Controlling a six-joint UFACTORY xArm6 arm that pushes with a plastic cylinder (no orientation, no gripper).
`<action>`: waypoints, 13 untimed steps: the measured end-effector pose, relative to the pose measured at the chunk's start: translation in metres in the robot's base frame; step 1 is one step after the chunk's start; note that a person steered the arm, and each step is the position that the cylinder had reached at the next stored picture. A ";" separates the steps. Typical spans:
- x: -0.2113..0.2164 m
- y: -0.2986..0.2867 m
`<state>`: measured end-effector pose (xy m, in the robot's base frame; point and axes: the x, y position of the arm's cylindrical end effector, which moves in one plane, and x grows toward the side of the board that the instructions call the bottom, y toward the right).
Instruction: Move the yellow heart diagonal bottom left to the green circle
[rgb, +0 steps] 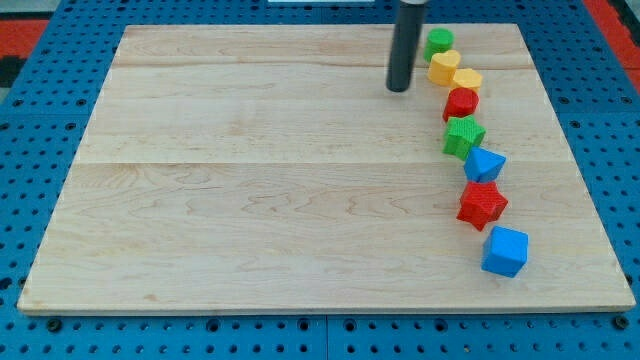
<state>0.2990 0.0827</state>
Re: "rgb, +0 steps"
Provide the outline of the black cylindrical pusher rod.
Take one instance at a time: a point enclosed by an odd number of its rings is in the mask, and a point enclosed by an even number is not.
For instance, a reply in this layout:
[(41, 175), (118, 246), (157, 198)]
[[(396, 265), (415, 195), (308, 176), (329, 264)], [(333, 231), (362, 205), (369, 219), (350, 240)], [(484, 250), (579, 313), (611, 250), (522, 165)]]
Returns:
[(427, 0), (400, 0), (386, 75), (389, 91), (401, 93), (411, 84)]

